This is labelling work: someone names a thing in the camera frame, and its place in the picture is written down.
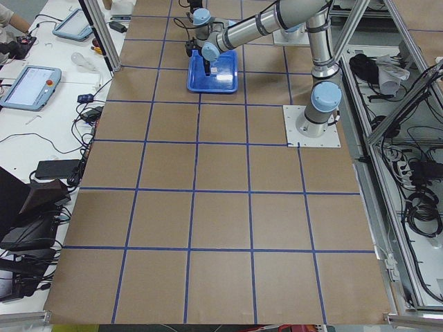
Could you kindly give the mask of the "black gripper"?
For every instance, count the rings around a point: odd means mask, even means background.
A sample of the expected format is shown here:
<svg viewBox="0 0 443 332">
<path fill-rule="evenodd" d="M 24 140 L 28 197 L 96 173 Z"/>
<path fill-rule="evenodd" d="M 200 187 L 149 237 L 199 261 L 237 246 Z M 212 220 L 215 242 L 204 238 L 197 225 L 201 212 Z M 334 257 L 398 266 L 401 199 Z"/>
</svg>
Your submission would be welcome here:
<svg viewBox="0 0 443 332">
<path fill-rule="evenodd" d="M 195 35 L 190 37 L 185 43 L 186 55 L 188 57 L 192 57 L 194 50 L 197 50 L 199 55 L 204 58 L 204 72 L 206 77 L 212 75 L 213 62 L 218 60 L 218 47 L 216 47 L 215 42 L 210 41 L 210 35 L 214 27 L 214 20 L 208 20 L 206 22 L 194 20 L 190 29 L 194 30 Z"/>
</svg>

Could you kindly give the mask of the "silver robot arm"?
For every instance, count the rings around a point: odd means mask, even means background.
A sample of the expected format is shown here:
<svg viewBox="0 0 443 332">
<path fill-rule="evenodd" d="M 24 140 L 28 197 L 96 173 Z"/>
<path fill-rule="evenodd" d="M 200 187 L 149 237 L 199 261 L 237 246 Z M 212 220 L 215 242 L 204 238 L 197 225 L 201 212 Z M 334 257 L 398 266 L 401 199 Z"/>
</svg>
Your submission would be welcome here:
<svg viewBox="0 0 443 332">
<path fill-rule="evenodd" d="M 296 120 L 297 131 L 308 138 L 319 138 L 332 125 L 329 121 L 338 109 L 342 91 L 340 73 L 330 38 L 331 1 L 273 1 L 261 11 L 233 23 L 214 17 L 202 1 L 188 1 L 188 19 L 195 30 L 185 43 L 186 53 L 197 52 L 202 58 L 205 76 L 224 53 L 235 50 L 277 30 L 289 32 L 305 25 L 311 52 L 313 86 L 309 104 Z"/>
</svg>

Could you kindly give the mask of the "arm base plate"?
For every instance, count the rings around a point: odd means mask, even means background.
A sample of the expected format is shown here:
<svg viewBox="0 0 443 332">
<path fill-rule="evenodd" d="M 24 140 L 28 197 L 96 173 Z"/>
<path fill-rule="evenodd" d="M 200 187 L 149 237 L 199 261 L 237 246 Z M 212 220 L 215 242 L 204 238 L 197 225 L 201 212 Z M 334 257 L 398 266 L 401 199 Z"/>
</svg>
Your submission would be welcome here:
<svg viewBox="0 0 443 332">
<path fill-rule="evenodd" d="M 305 117 L 305 105 L 283 105 L 284 126 L 288 147 L 341 148 L 334 116 L 324 124 L 314 124 Z"/>
</svg>

